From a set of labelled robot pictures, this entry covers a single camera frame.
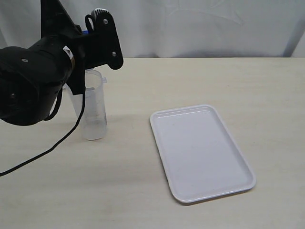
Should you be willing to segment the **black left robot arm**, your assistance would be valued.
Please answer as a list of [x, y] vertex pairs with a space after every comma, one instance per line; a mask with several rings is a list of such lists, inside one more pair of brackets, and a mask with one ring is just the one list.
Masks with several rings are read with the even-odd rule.
[[73, 22], [58, 0], [41, 1], [41, 38], [29, 48], [0, 51], [0, 118], [18, 126], [52, 119], [62, 88], [85, 92], [85, 72], [102, 65], [123, 66], [111, 13], [94, 9], [85, 17], [87, 33]]

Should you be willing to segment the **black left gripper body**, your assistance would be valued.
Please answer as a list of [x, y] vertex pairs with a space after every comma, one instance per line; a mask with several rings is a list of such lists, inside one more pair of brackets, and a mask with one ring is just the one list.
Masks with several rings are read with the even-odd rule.
[[97, 8], [85, 16], [87, 34], [74, 36], [75, 66], [66, 84], [73, 95], [85, 93], [85, 71], [102, 65], [113, 70], [123, 66], [123, 54], [113, 16]]

